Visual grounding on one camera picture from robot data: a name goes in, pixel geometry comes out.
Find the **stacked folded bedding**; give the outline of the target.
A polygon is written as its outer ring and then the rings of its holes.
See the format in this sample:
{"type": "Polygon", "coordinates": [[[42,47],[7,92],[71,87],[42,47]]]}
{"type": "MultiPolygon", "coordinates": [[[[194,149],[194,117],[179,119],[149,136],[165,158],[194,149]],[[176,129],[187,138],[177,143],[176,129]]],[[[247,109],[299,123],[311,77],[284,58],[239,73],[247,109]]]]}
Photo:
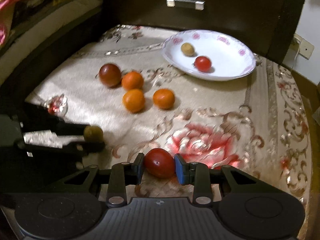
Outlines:
{"type": "Polygon", "coordinates": [[[70,23],[79,23],[93,15],[103,0],[63,0],[48,5],[31,19],[19,24],[1,49],[1,83],[37,47],[70,23]]]}

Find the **floral embroidered beige tablecloth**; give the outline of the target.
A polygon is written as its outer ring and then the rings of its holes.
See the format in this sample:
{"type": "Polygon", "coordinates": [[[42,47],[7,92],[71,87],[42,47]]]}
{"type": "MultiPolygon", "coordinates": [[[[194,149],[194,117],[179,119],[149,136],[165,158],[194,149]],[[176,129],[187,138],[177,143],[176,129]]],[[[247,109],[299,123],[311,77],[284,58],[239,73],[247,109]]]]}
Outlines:
{"type": "Polygon", "coordinates": [[[168,152],[204,150],[198,161],[210,167],[236,166],[307,205],[312,176],[308,121],[296,82],[276,63],[257,57],[252,74],[226,82],[200,80],[169,64],[161,54],[173,31],[122,25],[82,48],[53,71],[27,98],[44,105],[67,99],[65,119],[103,129],[103,153],[82,164],[110,168],[153,148],[168,152]],[[122,103],[125,90],[109,89],[99,68],[115,63],[124,74],[144,78],[144,111],[132,114],[122,103]],[[171,109],[160,109],[153,94],[175,94],[171,109]]]}

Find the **white floral porcelain plate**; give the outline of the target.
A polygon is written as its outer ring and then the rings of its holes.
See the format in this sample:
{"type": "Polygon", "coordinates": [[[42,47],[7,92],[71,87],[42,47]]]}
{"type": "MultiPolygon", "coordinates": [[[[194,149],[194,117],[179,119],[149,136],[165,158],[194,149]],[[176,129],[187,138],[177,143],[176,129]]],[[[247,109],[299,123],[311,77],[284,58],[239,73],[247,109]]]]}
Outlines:
{"type": "Polygon", "coordinates": [[[227,34],[210,30],[186,30],[167,38],[162,45],[163,57],[174,67],[199,79],[229,81],[251,74],[256,67],[253,52],[241,41],[227,34]],[[185,56],[181,45],[188,42],[195,48],[192,57],[185,56]],[[194,66],[198,56],[212,62],[209,72],[194,66]]]}

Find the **red tomato with stem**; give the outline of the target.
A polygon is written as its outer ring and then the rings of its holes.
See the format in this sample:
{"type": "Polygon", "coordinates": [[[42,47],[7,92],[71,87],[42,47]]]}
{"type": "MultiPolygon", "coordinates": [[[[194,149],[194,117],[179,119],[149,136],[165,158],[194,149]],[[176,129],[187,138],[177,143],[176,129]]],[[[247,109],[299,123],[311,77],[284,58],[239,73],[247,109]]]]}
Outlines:
{"type": "Polygon", "coordinates": [[[212,67],[212,62],[208,57],[198,56],[194,61],[194,66],[201,72],[209,72],[212,67]]]}

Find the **dark red plum tomato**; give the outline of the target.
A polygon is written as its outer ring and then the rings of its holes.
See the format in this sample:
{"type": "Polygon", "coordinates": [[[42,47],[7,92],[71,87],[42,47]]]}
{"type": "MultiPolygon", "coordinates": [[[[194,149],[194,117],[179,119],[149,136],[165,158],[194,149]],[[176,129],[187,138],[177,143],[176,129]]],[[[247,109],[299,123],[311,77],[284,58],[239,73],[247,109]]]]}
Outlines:
{"type": "Polygon", "coordinates": [[[116,87],[121,82],[121,71],[117,65],[107,63],[100,68],[99,79],[107,87],[116,87]]]}

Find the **dark wooden drawer cabinet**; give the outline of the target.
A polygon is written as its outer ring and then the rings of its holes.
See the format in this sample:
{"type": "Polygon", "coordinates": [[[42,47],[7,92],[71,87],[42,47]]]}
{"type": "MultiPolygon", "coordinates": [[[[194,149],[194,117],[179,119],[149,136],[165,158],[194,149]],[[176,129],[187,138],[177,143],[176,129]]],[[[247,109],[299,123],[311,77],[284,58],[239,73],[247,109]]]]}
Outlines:
{"type": "Polygon", "coordinates": [[[103,0],[117,24],[175,30],[207,29],[237,38],[251,51],[282,63],[305,0],[200,0],[202,11],[167,7],[166,0],[103,0]]]}

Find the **orange tangerine front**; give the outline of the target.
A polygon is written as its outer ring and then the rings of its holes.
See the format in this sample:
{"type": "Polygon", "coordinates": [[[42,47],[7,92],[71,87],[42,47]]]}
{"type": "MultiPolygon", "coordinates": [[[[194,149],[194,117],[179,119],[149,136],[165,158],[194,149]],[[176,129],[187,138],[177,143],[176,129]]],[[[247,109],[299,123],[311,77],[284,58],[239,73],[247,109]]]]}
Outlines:
{"type": "Polygon", "coordinates": [[[127,91],[123,98],[122,102],[124,107],[131,113],[140,112],[145,106],[145,97],[144,93],[140,89],[132,89],[127,91]]]}

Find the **brown longan fruit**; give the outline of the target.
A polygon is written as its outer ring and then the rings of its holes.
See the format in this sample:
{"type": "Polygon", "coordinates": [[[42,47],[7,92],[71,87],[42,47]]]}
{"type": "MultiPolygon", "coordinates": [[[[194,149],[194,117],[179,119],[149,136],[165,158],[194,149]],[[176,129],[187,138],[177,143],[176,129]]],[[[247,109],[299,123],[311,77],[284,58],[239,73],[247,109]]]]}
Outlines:
{"type": "Polygon", "coordinates": [[[181,45],[181,51],[185,56],[192,57],[195,54],[195,48],[192,44],[185,42],[181,45]]]}
{"type": "Polygon", "coordinates": [[[86,126],[84,129],[84,140],[89,142],[103,142],[103,130],[99,126],[86,126]]]}

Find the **orange tangerine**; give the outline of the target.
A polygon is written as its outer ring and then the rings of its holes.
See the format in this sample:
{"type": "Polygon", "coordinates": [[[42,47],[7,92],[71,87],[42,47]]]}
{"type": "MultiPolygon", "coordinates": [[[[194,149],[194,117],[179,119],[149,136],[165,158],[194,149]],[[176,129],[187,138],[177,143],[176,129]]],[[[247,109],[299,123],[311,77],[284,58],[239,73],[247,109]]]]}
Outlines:
{"type": "Polygon", "coordinates": [[[144,93],[140,89],[132,89],[127,91],[123,98],[122,102],[124,107],[131,113],[140,112],[145,106],[145,97],[144,93]]]}
{"type": "Polygon", "coordinates": [[[171,109],[175,103],[175,94],[169,89],[159,89],[153,94],[153,103],[160,109],[171,109]]]}
{"type": "Polygon", "coordinates": [[[122,78],[121,85],[125,90],[141,89],[144,79],[138,72],[129,72],[122,78]]]}

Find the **white wall socket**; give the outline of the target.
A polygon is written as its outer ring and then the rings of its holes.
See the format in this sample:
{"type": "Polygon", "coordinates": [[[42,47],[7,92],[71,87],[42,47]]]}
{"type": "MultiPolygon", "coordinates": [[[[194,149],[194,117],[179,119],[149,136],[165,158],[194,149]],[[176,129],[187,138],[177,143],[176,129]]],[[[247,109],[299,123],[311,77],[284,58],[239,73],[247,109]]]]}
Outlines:
{"type": "Polygon", "coordinates": [[[310,59],[314,51],[314,45],[312,45],[310,42],[308,42],[298,34],[294,34],[292,45],[295,48],[295,50],[299,53],[299,55],[301,55],[307,60],[310,59]]]}

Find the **orange tangerine back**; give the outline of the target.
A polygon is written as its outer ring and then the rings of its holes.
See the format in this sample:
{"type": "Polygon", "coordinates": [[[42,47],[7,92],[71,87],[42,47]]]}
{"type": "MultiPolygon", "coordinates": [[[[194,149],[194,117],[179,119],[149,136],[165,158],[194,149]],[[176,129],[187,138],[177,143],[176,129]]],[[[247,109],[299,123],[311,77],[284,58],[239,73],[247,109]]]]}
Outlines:
{"type": "Polygon", "coordinates": [[[121,85],[125,90],[141,89],[144,79],[138,72],[129,72],[122,78],[121,85]]]}

